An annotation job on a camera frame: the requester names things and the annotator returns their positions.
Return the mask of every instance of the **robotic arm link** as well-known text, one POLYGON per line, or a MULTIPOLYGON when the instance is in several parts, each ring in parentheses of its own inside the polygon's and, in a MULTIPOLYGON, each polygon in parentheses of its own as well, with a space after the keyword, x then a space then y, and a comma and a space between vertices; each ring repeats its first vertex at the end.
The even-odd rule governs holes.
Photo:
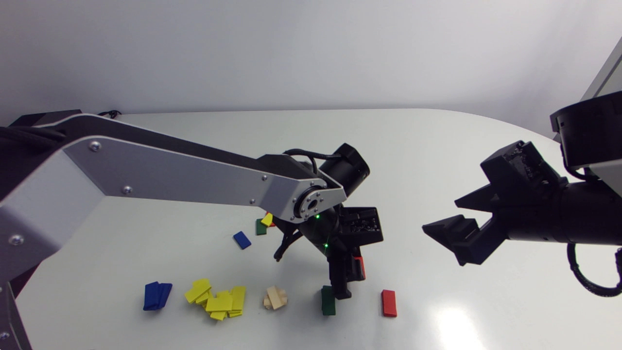
POLYGON ((3 349, 30 349, 14 298, 104 196, 260 207, 284 233, 275 253, 305 236, 327 258, 335 297, 364 280, 361 245, 383 240, 375 207, 342 202, 369 176, 350 145, 248 158, 96 115, 0 128, 3 349), (296 161, 304 155, 311 164, 296 161), (315 158, 326 159, 319 167, 315 158))
POLYGON ((580 270, 575 244, 622 245, 622 92, 592 98, 551 115, 560 133, 568 183, 532 143, 499 149, 481 168, 490 183, 455 201, 460 208, 492 213, 481 228, 462 215, 423 226, 451 250, 460 265, 482 264, 503 241, 534 240, 568 244, 570 268, 579 282, 600 296, 622 293, 622 248, 616 252, 620 283, 605 288, 580 270), (583 168, 585 174, 577 172, 583 168))

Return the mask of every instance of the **bolt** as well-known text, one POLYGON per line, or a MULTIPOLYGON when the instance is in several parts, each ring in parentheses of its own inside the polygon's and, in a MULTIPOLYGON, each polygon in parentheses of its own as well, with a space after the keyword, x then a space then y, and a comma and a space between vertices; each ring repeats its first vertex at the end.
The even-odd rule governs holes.
POLYGON ((88 148, 93 152, 98 152, 101 149, 101 143, 97 141, 93 141, 90 144, 88 144, 88 148))
POLYGON ((24 243, 24 236, 22 235, 12 235, 9 237, 9 244, 11 245, 22 245, 24 243))

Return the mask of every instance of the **white wall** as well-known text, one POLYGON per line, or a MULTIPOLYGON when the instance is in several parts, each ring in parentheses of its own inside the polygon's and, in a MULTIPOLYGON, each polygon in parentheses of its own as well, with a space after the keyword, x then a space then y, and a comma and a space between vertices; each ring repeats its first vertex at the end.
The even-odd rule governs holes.
POLYGON ((3 0, 0 125, 25 113, 431 107, 550 136, 620 0, 3 0))

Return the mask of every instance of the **white tabletop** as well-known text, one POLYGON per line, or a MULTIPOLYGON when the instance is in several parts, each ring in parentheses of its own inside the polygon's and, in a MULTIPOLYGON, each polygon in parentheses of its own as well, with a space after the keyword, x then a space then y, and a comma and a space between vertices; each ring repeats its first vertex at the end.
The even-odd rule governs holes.
MULTIPOLYGON (((345 205, 377 207, 384 241, 362 248, 367 280, 350 283, 352 298, 337 301, 336 316, 322 316, 324 256, 300 239, 275 262, 281 233, 254 234, 262 210, 107 197, 17 299, 35 349, 613 349, 622 341, 622 298, 580 286, 565 245, 505 241, 481 266, 460 267, 421 230, 457 214, 483 224, 489 214, 453 201, 486 184, 480 162, 514 141, 533 141, 566 175, 559 145, 541 135, 441 110, 119 119, 253 158, 290 148, 331 153, 347 142, 371 175, 345 205), (253 243, 246 250, 231 239, 240 230, 253 243), (188 305, 183 293, 199 278, 213 291, 246 286, 244 315, 218 323, 188 305), (143 311, 152 281, 173 289, 164 309, 143 311), (289 296, 277 311, 261 303, 271 285, 289 296), (383 289, 396 291, 397 318, 381 316, 383 289)), ((588 278, 617 282, 614 247, 577 250, 588 278)))

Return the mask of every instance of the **blue wooden block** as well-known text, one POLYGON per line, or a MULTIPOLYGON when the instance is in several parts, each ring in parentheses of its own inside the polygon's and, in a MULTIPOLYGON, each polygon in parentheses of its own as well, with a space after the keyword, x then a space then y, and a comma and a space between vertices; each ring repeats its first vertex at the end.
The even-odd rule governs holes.
POLYGON ((158 310, 160 303, 160 291, 157 282, 145 285, 145 305, 142 307, 145 311, 158 310))
POLYGON ((173 284, 171 283, 160 283, 159 293, 160 299, 158 301, 158 309, 163 308, 166 305, 166 301, 169 299, 170 290, 173 288, 173 284))
POLYGON ((153 282, 145 285, 145 311, 155 311, 163 308, 169 299, 170 290, 173 288, 171 283, 153 282))
POLYGON ((248 240, 244 232, 240 231, 237 234, 233 235, 233 239, 238 243, 239 247, 242 249, 248 248, 251 245, 251 241, 248 240))

